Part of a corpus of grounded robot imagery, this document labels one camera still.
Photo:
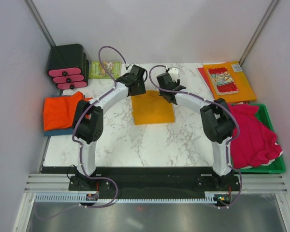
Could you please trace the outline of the yellow t shirt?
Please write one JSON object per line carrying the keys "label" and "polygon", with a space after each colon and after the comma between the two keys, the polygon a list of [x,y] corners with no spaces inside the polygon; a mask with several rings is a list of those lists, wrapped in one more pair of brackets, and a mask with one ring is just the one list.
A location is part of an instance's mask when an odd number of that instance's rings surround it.
{"label": "yellow t shirt", "polygon": [[145,94],[131,96],[131,102],[135,125],[175,122],[173,105],[158,91],[147,90]]}

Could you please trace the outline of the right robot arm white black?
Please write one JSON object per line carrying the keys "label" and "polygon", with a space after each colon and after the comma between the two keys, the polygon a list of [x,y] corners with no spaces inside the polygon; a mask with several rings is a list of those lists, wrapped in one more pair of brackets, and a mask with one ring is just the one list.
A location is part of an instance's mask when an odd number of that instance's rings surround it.
{"label": "right robot arm white black", "polygon": [[223,190],[229,185],[227,175],[230,167],[230,149],[227,142],[232,138],[235,128],[234,117],[231,115],[227,102],[223,98],[206,100],[200,96],[184,91],[180,80],[172,80],[167,72],[158,75],[159,94],[169,103],[184,106],[201,116],[203,131],[212,142],[213,171],[212,186]]}

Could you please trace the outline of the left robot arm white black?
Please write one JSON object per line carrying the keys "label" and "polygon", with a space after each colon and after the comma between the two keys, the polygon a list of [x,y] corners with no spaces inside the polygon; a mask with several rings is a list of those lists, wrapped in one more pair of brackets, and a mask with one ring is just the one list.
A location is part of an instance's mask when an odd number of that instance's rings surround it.
{"label": "left robot arm white black", "polygon": [[95,152],[96,143],[103,133],[104,114],[119,101],[146,93],[144,78],[146,69],[132,65],[129,72],[115,80],[115,85],[101,96],[89,101],[81,100],[77,104],[73,119],[72,140],[79,145],[77,169],[80,174],[80,185],[91,190],[96,186]]}

